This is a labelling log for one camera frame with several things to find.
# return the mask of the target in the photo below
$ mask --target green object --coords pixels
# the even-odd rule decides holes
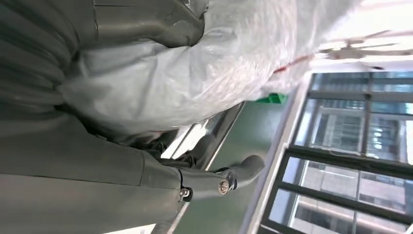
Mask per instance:
[[[286,100],[287,100],[287,95],[284,95],[284,94],[270,94],[268,97],[259,99],[256,102],[283,104]]]

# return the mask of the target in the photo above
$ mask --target screw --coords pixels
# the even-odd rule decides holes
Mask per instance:
[[[220,182],[220,185],[219,185],[219,187],[218,187],[218,192],[219,192],[221,195],[225,195],[225,194],[228,192],[228,190],[229,190],[229,183],[228,183],[228,181],[227,181],[227,180],[221,181],[221,182]]]
[[[180,195],[181,195],[182,197],[189,197],[189,195],[190,195],[190,190],[183,188],[183,189],[181,189]]]

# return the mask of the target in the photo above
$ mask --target green floor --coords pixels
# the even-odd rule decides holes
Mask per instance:
[[[247,103],[215,158],[211,170],[249,155],[266,157],[282,117],[283,105]],[[192,202],[174,234],[238,234],[256,181],[226,197]]]

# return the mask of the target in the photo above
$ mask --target ceiling fan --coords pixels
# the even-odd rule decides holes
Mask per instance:
[[[384,46],[392,46],[396,45],[397,43],[387,43],[387,44],[378,44],[378,45],[368,45],[368,46],[356,46],[356,44],[363,44],[366,40],[377,37],[379,35],[385,34],[390,32],[390,30],[385,30],[381,32],[377,32],[374,34],[367,35],[362,38],[355,38],[355,39],[347,39],[345,40],[345,46],[341,48],[329,48],[329,49],[321,49],[318,51],[320,54],[325,54],[323,57],[324,59],[331,59],[331,60],[341,60],[341,59],[362,59],[366,56],[408,56],[413,55],[413,49],[409,50],[365,50],[367,48],[377,48],[377,47],[384,47]],[[368,68],[372,68],[374,70],[384,70],[382,67],[375,67],[375,66],[368,66]]]

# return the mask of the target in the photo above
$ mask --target plastic wrap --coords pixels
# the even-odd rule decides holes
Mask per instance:
[[[66,102],[109,135],[164,131],[244,100],[288,93],[340,17],[360,0],[212,0],[193,47],[153,41],[83,51]]]

